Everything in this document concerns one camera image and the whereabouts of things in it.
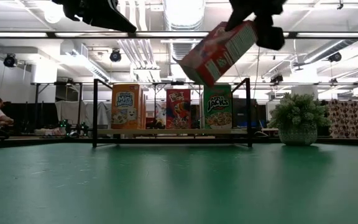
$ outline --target red cereal box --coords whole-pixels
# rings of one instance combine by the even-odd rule
[[[187,77],[197,84],[213,87],[257,41],[252,21],[226,32],[221,22],[199,44],[178,61]]]
[[[167,129],[190,129],[190,90],[167,90]]]

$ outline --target cereal box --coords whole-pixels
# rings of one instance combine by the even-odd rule
[[[147,116],[146,99],[147,99],[147,96],[146,96],[146,94],[144,94],[143,95],[143,117],[142,117],[143,127],[142,127],[142,129],[146,129],[146,116]]]
[[[230,85],[205,88],[201,97],[203,116],[201,127],[205,129],[231,129],[232,106]]]
[[[138,84],[115,84],[112,88],[111,128],[141,127],[141,89]]]
[[[187,77],[197,84],[214,86],[257,41],[254,23],[245,21],[226,32],[221,22],[183,60],[177,61]]]
[[[144,110],[143,110],[143,106],[144,106],[144,97],[145,95],[143,94],[143,90],[140,91],[140,123],[139,123],[139,129],[143,129],[143,117],[144,117]]]
[[[167,90],[167,129],[190,129],[190,90]]]
[[[157,120],[157,123],[161,123],[162,126],[167,125],[167,102],[164,101],[158,101],[155,105],[155,119]]]

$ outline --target green cereal box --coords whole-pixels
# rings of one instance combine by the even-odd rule
[[[215,85],[204,87],[201,95],[201,127],[205,129],[231,129],[232,106],[231,86]]]

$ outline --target green plant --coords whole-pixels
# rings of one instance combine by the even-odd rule
[[[313,95],[291,95],[286,93],[280,104],[270,112],[271,128],[287,129],[304,125],[329,126],[330,120],[324,117],[327,106],[321,106]]]

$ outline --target mini wheats cereal box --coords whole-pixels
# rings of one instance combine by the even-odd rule
[[[116,84],[112,89],[111,127],[113,129],[138,129],[141,123],[140,86]]]
[[[167,129],[190,129],[190,90],[167,90]]]

